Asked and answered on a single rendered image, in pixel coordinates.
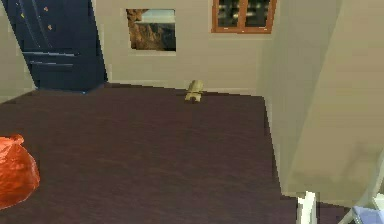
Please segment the framed mountain landscape picture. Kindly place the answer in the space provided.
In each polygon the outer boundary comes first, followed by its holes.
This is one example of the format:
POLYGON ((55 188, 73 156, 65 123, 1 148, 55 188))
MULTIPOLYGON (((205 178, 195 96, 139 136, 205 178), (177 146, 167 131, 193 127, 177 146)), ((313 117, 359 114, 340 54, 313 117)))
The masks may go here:
POLYGON ((174 23, 142 23, 147 9, 127 9, 131 48, 134 50, 176 51, 174 23))

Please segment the orange red bag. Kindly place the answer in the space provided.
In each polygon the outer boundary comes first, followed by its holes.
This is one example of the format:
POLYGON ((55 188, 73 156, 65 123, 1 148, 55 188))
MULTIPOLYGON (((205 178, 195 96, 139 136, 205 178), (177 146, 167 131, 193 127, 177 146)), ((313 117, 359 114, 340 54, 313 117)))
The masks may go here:
POLYGON ((20 134, 0 137, 0 210, 28 199, 39 187, 40 175, 20 134))

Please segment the dark blue cupboard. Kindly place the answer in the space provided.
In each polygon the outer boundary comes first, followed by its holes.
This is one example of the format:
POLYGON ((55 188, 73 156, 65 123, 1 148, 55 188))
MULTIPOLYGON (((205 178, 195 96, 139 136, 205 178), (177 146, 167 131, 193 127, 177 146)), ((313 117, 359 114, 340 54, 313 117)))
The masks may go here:
POLYGON ((86 93, 107 81, 92 0, 1 0, 34 84, 86 93))

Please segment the brown framed window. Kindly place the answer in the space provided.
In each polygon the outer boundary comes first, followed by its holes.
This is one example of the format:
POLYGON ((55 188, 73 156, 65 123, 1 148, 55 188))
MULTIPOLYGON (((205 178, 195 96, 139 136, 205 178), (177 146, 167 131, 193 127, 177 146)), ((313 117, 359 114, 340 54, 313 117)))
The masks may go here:
POLYGON ((277 0, 213 0, 212 33, 271 34, 277 0))

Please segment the small beige lumpy object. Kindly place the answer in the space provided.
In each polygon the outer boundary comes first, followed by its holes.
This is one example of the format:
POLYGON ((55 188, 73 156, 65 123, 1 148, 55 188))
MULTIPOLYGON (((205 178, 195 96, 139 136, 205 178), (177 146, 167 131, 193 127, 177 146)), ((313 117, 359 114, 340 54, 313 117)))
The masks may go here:
POLYGON ((203 82, 201 80, 193 80, 186 92, 185 100, 200 102, 203 91, 203 82))

